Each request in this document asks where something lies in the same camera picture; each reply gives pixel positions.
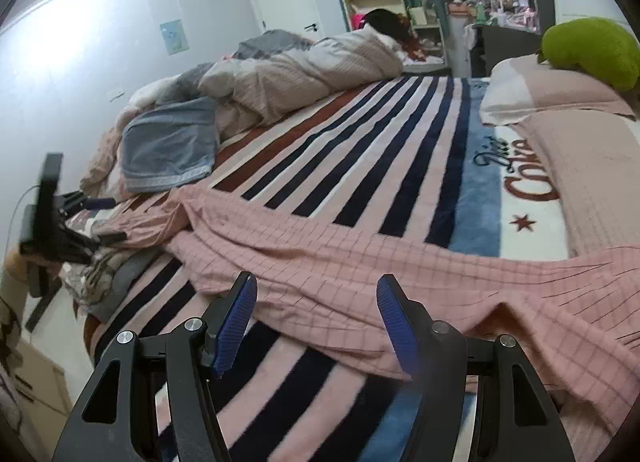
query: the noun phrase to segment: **pink pillowcase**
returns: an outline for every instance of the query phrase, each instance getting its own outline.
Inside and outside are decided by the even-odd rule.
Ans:
[[[573,70],[538,64],[537,56],[510,58],[494,67],[480,107],[488,125],[518,123],[543,110],[594,109],[636,118],[608,85]]]

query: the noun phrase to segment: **star design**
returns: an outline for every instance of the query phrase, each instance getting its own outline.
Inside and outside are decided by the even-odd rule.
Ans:
[[[516,224],[516,226],[518,226],[518,229],[516,230],[516,232],[520,232],[523,229],[528,229],[529,231],[533,231],[533,228],[531,227],[533,224],[536,223],[535,220],[529,220],[529,214],[526,214],[524,217],[519,217],[518,215],[514,215],[513,218],[515,219],[513,222],[509,222],[509,224]]]

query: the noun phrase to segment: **toy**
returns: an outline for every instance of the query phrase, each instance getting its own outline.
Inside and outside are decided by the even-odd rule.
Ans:
[[[640,49],[635,38],[605,18],[571,20],[550,28],[542,39],[541,63],[581,70],[619,92],[633,89],[640,77]]]

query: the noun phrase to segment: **white door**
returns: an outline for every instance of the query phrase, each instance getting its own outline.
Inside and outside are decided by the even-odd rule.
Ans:
[[[284,29],[312,40],[324,38],[314,0],[253,0],[252,3],[263,31]]]

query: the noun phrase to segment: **cabinet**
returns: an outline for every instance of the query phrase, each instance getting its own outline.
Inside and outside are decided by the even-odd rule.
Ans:
[[[73,409],[64,370],[22,340],[12,350],[9,368],[20,408],[31,419],[47,453],[53,457]]]
[[[357,29],[353,25],[355,15],[365,15],[374,9],[387,9],[392,13],[406,16],[404,0],[342,0],[342,5],[350,31]]]
[[[442,35],[442,27],[439,21],[436,21],[434,24],[420,25],[420,24],[411,24],[412,29],[418,35],[418,38],[429,38],[436,45],[434,48],[428,48],[423,46],[427,51],[436,51],[442,54],[442,58],[444,63],[442,64],[420,64],[416,63],[415,65],[404,65],[405,72],[418,72],[422,74],[427,74],[429,72],[433,72],[436,70],[442,70],[449,68],[449,59],[447,57],[447,49],[444,46],[444,36]]]
[[[478,42],[471,51],[472,76],[491,76],[491,71],[507,58],[535,54],[542,37],[535,33],[498,26],[476,26]]]

